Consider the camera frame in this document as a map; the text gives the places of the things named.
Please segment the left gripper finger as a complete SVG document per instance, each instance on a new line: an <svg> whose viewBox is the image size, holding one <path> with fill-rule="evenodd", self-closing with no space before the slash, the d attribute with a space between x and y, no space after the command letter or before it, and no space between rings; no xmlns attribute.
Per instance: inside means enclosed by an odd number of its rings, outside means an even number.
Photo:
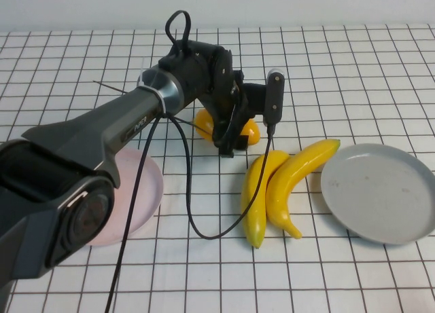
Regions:
<svg viewBox="0 0 435 313"><path fill-rule="evenodd" d="M218 153L222 157L233 157L234 150L246 150L248 137L242 135L243 124L229 124L219 130Z"/></svg>

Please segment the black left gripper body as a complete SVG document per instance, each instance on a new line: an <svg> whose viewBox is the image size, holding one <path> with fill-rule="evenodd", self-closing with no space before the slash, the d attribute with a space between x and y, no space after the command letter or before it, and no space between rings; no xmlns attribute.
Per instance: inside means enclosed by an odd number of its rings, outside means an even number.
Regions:
<svg viewBox="0 0 435 313"><path fill-rule="evenodd" d="M234 108L240 102L237 92L241 89L244 74L240 69L233 69L230 50L213 48L208 56L210 83L200 101L213 120L212 138L221 139L230 125Z"/></svg>

